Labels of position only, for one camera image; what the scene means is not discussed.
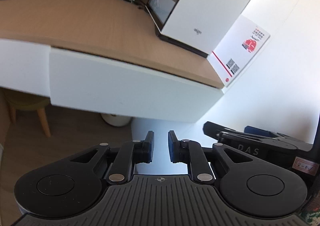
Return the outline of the green wooden-legged chair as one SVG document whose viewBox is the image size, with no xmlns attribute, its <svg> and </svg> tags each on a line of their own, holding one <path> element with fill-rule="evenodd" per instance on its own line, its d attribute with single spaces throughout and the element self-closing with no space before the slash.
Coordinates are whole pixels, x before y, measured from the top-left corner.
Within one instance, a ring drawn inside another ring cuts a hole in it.
<svg viewBox="0 0 320 226">
<path fill-rule="evenodd" d="M 5 100 L 9 106 L 9 114 L 13 124 L 16 123 L 16 113 L 20 111 L 36 111 L 46 137 L 51 137 L 51 132 L 46 115 L 46 106 L 50 104 L 50 98 L 24 93 L 21 91 L 2 88 Z"/>
</svg>

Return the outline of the white aigo computer case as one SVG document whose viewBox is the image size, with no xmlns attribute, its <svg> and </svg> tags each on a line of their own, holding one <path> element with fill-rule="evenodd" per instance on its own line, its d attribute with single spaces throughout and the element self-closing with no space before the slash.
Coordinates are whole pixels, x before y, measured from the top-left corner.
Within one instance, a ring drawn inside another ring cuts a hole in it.
<svg viewBox="0 0 320 226">
<path fill-rule="evenodd" d="M 149 0 L 159 39 L 203 58 L 223 39 L 250 0 Z"/>
</svg>

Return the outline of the white desk drawer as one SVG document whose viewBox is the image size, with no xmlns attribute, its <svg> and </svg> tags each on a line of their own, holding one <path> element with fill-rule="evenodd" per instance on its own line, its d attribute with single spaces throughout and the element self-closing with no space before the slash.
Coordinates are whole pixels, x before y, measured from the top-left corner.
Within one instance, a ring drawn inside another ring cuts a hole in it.
<svg viewBox="0 0 320 226">
<path fill-rule="evenodd" d="M 190 123 L 223 97 L 184 78 L 57 48 L 49 54 L 49 85 L 56 106 Z"/>
</svg>

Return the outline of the white left drawer front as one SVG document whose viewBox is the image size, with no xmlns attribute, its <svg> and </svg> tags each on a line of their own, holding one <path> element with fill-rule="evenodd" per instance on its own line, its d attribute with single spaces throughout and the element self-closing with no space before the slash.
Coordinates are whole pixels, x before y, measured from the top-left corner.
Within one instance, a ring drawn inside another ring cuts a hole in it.
<svg viewBox="0 0 320 226">
<path fill-rule="evenodd" d="M 48 45 L 1 39 L 1 87 L 49 97 L 50 50 Z"/>
</svg>

